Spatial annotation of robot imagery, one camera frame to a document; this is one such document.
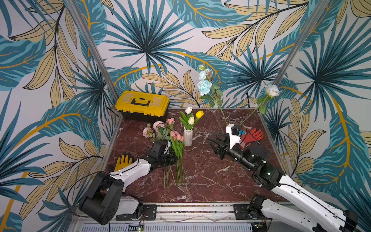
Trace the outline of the pink tulip stem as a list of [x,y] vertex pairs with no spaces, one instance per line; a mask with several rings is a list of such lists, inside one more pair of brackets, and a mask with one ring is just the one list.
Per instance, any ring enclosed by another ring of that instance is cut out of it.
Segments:
[[183,155],[180,156],[180,160],[179,161],[180,161],[181,180],[184,183],[188,183],[189,182],[189,179],[188,179],[188,176],[187,176],[186,171],[185,171],[185,168],[184,168]]
[[180,170],[180,155],[175,152],[175,156],[176,156],[176,183],[177,183],[177,186],[180,187],[181,186],[181,170]]
[[179,160],[182,160],[183,158],[183,149],[184,149],[184,136],[178,135],[178,158]]
[[178,156],[178,152],[177,152],[177,133],[174,132],[174,131],[171,131],[170,133],[170,140],[171,140],[171,147],[174,151],[174,154],[176,156]]
[[174,141],[175,142],[174,150],[179,160],[181,160],[183,156],[183,139],[182,138],[183,138],[182,135],[178,134],[176,136],[176,140]]

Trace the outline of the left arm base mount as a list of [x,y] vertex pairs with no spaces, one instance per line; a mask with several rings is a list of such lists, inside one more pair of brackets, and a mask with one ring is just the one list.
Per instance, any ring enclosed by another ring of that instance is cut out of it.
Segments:
[[139,205],[132,214],[121,214],[116,216],[117,221],[154,221],[157,214],[157,205]]

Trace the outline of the light pink peony bunch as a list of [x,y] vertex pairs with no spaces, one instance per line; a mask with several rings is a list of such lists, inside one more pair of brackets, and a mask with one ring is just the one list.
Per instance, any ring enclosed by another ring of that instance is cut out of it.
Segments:
[[143,137],[145,138],[153,138],[155,133],[153,132],[151,127],[145,127],[142,132]]

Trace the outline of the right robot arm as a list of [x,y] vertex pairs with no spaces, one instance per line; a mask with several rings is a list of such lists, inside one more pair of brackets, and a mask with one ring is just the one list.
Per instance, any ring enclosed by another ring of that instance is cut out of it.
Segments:
[[275,219],[303,232],[356,231],[356,213],[331,206],[305,190],[281,169],[266,161],[267,150],[258,141],[243,148],[241,136],[232,133],[214,133],[207,140],[221,160],[230,157],[250,171],[260,187],[283,197],[298,208],[294,210],[256,195],[248,205],[247,213],[251,218]]

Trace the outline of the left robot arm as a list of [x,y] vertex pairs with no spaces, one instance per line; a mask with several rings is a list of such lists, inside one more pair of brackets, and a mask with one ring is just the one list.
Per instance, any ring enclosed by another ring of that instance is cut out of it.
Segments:
[[143,203],[131,196],[123,197],[123,191],[137,179],[177,161],[168,144],[157,140],[133,164],[111,173],[98,172],[78,208],[101,225],[106,225],[114,218],[141,219],[145,213]]

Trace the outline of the pink peony spray stem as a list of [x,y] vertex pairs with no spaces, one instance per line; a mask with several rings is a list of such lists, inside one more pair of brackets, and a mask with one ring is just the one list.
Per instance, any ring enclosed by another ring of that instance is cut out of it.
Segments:
[[[173,151],[173,149],[171,147],[171,140],[170,140],[171,131],[172,130],[169,128],[169,126],[165,122],[157,121],[153,124],[153,132],[155,133],[155,135],[150,140],[152,142],[155,142],[156,140],[162,140],[162,141],[168,143],[171,150]],[[172,182],[171,178],[174,179],[174,173],[172,171],[172,167],[175,164],[162,168],[162,171],[163,171],[163,185],[164,185],[164,188],[168,192],[170,192],[170,187],[171,187],[171,182]]]

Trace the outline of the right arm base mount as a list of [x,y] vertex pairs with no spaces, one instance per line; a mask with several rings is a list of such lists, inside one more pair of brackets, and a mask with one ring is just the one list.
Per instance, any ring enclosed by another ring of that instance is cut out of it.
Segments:
[[234,204],[233,211],[237,220],[244,219],[263,219],[263,214],[259,206],[254,204]]

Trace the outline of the magenta rose stem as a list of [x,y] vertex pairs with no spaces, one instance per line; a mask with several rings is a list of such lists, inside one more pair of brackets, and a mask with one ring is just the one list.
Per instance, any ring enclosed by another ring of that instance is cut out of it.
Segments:
[[173,125],[175,123],[175,119],[174,118],[166,119],[166,123],[168,126]]

